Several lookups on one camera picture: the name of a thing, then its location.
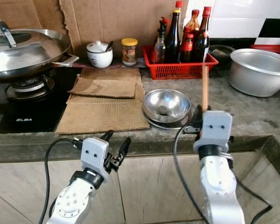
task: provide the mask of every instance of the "wooden chopstick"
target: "wooden chopstick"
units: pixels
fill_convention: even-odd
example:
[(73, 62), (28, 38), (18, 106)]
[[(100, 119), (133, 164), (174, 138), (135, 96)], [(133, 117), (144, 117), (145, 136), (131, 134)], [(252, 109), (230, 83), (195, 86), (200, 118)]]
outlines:
[(207, 111), (209, 107), (209, 67), (202, 65), (202, 111)]

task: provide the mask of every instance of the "red plastic basket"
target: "red plastic basket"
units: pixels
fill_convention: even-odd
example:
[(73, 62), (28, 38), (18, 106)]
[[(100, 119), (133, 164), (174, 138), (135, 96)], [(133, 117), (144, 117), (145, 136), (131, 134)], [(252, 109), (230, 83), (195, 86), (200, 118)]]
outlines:
[(271, 51), (277, 54), (280, 54), (280, 45), (270, 45), (270, 44), (251, 44), (250, 48), (252, 49), (258, 49), (258, 50), (266, 50)]
[[(203, 63), (175, 63), (175, 64), (152, 64), (150, 56), (154, 49), (153, 46), (143, 46), (145, 64), (149, 67), (152, 79), (182, 79), (182, 78), (201, 78)], [(219, 62), (210, 54), (207, 54), (205, 65), (211, 70)]]

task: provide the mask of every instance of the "concrete countertop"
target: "concrete countertop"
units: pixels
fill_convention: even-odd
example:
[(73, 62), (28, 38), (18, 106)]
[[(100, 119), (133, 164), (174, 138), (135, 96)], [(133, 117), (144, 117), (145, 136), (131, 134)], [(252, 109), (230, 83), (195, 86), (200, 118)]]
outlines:
[[(152, 80), (149, 69), (141, 69), (142, 82), (146, 92), (159, 88), (176, 89), (187, 95), (195, 105), (201, 103), (201, 79), (184, 80)], [(246, 140), (246, 147), (249, 142), (256, 142), (265, 139), (266, 136), (274, 135), (280, 142), (280, 91), (269, 98), (258, 98), (245, 95), (229, 85), (229, 70), (214, 68), (210, 72), (210, 105), (213, 110), (224, 110), (233, 113), (234, 121), (232, 135), (239, 136), (238, 141)], [(116, 132), (110, 145), (115, 146), (126, 138), (131, 137), (135, 147), (130, 147), (131, 155), (166, 154), (170, 153), (170, 147), (165, 147), (166, 142), (173, 142), (176, 130), (161, 130), (150, 127), (140, 131)], [(80, 137), (84, 139), (89, 136), (100, 136), (101, 134), (88, 135), (66, 135), (66, 137)], [(14, 133), (0, 134), (0, 162), (19, 162), (19, 161), (42, 161), (45, 150), (54, 140), (65, 137), (56, 133)], [(183, 135), (182, 138), (194, 139), (193, 135)], [(141, 142), (154, 142), (154, 147), (143, 148)], [(79, 152), (72, 151), (69, 144), (62, 144), (60, 150), (52, 153), (52, 159), (62, 160), (78, 159)]]

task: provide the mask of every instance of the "wooden cabinet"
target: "wooden cabinet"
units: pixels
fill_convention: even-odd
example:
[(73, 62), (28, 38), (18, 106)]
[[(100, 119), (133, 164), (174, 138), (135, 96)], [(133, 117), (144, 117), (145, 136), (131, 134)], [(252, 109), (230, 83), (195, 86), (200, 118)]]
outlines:
[[(242, 180), (243, 184), (270, 201), (273, 208), (257, 224), (280, 224), (280, 175), (265, 156), (262, 156)], [(245, 222), (266, 207), (266, 204), (238, 188), (238, 200), (243, 207)]]
[[(252, 164), (255, 152), (234, 154), (235, 170), (242, 175)], [(202, 204), (197, 155), (179, 156), (184, 177)], [(119, 169), (126, 223), (162, 223), (201, 219), (175, 170), (173, 158), (128, 158)]]
[[(65, 188), (76, 170), (81, 170), (80, 161), (49, 162), (51, 192), (49, 204)], [(45, 198), (46, 180), (43, 162), (0, 164), (0, 198), (22, 214), (23, 220), (13, 224), (38, 223)], [(84, 223), (122, 224), (124, 214), (117, 173), (102, 184), (93, 199), (91, 212)]]
[[(259, 153), (244, 152), (234, 156), (234, 170), (243, 183), (269, 199), (274, 208), (259, 224), (280, 223), (280, 176)], [(185, 179), (199, 204), (199, 159), (195, 154), (179, 156)], [(80, 161), (49, 163), (50, 202), (67, 186)], [(44, 198), (43, 162), (0, 164), (0, 223), (38, 223)], [(246, 223), (265, 205), (240, 187), (237, 189)], [(171, 156), (126, 158), (118, 173), (102, 184), (93, 199), (91, 212), (83, 224), (150, 224), (201, 219), (186, 195)]]
[(0, 197), (0, 223), (2, 224), (33, 224), (14, 207)]

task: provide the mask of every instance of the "white sugar bowl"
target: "white sugar bowl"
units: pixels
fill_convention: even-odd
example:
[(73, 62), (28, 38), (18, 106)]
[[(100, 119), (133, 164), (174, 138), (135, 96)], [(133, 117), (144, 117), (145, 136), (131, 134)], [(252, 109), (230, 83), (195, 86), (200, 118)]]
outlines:
[(102, 69), (111, 64), (113, 59), (113, 50), (110, 48), (106, 52), (105, 50), (107, 46), (107, 43), (102, 43), (101, 41), (95, 41), (86, 46), (88, 59), (94, 67)]

